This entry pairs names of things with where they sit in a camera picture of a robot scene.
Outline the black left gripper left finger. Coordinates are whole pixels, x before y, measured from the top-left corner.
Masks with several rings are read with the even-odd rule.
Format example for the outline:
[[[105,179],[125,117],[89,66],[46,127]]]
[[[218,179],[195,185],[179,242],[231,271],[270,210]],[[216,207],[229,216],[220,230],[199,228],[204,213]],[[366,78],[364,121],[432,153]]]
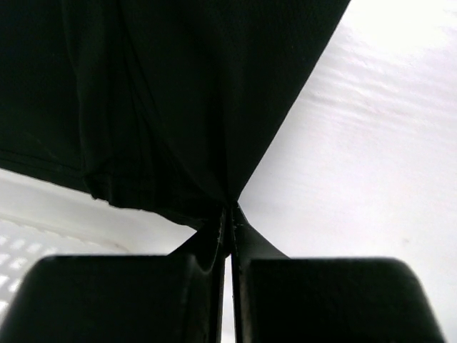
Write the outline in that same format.
[[[219,342],[225,211],[157,255],[54,255],[26,273],[3,342]]]

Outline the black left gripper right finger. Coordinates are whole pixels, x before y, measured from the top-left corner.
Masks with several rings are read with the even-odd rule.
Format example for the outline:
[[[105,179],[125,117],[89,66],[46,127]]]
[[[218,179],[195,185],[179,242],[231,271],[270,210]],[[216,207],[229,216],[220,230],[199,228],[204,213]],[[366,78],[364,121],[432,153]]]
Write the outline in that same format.
[[[230,214],[237,342],[443,342],[423,287],[394,258],[290,258]]]

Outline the black t-shirt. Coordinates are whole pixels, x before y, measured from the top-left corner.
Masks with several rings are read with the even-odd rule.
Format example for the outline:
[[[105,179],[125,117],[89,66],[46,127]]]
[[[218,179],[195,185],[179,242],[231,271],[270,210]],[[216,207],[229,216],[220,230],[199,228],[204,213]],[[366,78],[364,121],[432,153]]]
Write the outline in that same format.
[[[236,202],[347,1],[3,1],[1,167],[201,228]]]

